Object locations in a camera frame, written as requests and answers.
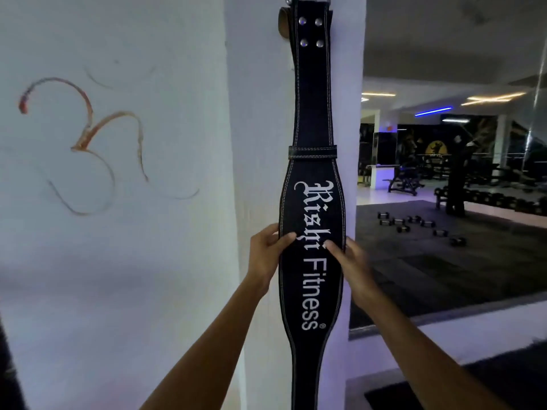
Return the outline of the scattered black floor dumbbells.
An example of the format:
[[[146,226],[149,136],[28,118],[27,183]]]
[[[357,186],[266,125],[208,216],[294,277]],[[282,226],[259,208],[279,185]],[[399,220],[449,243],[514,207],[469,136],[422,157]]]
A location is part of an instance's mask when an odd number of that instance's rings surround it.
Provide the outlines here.
[[[413,240],[446,241],[455,248],[468,247],[468,238],[449,229],[449,223],[432,214],[396,215],[386,211],[376,213],[379,227],[392,228],[396,235]]]

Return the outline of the row of racked dumbbells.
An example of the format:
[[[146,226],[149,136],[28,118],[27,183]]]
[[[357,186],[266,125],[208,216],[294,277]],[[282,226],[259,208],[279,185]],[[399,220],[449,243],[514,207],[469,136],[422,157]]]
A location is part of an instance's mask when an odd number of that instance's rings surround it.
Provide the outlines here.
[[[464,205],[468,202],[547,218],[547,196],[541,197],[537,201],[531,201],[500,192],[474,190],[466,185],[456,189],[454,196],[451,194],[452,191],[454,189],[448,185],[443,188],[435,188],[435,208],[440,210],[441,204],[445,203],[445,213],[455,217],[461,218],[466,215]]]

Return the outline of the black punching bag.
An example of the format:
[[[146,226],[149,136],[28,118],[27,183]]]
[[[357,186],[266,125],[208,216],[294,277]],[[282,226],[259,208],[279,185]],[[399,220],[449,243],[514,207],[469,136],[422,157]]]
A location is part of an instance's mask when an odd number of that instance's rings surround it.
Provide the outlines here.
[[[468,142],[452,159],[451,171],[448,177],[448,197],[446,213],[455,217],[465,216],[464,186],[468,172],[468,163],[476,150],[475,141]]]

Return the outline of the person's right forearm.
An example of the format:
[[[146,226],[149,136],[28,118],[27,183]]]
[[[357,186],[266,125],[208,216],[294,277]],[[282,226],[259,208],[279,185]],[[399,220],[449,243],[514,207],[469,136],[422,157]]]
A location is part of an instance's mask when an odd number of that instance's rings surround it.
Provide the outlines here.
[[[424,410],[511,410],[383,293],[354,301],[372,319]]]

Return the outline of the white counter desk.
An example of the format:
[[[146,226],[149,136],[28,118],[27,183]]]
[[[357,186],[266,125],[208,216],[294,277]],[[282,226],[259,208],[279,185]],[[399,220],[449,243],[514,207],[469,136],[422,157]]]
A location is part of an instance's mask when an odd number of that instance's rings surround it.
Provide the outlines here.
[[[371,165],[370,167],[370,188],[372,190],[387,190],[399,165]]]

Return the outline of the black leather weightlifting belt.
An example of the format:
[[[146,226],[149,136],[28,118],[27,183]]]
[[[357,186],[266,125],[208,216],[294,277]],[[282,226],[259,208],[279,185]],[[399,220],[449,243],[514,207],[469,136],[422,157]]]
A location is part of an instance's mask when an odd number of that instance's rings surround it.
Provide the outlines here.
[[[345,249],[346,213],[334,143],[330,77],[330,0],[285,0],[294,65],[295,111],[279,231],[297,237],[280,258],[279,300],[291,347],[291,410],[317,410],[326,342],[343,292],[339,262],[324,247]]]

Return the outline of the black weight bench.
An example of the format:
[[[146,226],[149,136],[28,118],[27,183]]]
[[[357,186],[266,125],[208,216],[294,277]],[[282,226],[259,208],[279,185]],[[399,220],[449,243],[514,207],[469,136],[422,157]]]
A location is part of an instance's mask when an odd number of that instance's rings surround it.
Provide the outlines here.
[[[393,179],[389,180],[387,192],[403,192],[417,196],[417,190],[424,188],[421,182],[420,171],[417,167],[398,165],[394,169]]]

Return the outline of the person's left hand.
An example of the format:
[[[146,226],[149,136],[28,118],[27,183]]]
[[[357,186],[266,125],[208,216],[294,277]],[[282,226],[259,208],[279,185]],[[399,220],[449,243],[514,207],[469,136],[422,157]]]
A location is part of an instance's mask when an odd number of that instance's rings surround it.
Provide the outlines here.
[[[274,234],[284,235],[279,234],[277,223],[268,225],[250,239],[248,270],[244,282],[252,286],[260,297],[268,292],[282,255],[272,252],[272,243],[277,240]]]

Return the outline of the person's left forearm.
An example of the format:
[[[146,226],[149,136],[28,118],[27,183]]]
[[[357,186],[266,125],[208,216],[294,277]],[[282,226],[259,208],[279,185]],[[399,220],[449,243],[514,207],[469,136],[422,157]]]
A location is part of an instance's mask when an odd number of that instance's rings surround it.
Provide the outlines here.
[[[219,315],[139,410],[221,410],[269,280],[246,276]]]

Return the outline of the large black rubber floor mat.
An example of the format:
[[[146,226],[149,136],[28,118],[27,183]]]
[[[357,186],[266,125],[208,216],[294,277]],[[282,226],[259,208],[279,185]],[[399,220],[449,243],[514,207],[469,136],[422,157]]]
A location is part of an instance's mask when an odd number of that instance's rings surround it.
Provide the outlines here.
[[[469,245],[400,237],[379,227],[379,211],[440,216]],[[369,255],[375,282],[409,317],[547,292],[545,227],[472,212],[455,218],[425,200],[357,206],[356,215],[354,239]]]

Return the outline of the person's right hand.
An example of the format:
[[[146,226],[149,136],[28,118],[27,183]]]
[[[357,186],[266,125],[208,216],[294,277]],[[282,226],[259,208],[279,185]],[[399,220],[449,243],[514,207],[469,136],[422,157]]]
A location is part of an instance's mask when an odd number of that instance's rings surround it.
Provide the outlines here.
[[[375,282],[368,256],[363,250],[362,265],[341,265],[345,280],[349,283],[354,303],[366,314],[373,316],[381,291]]]

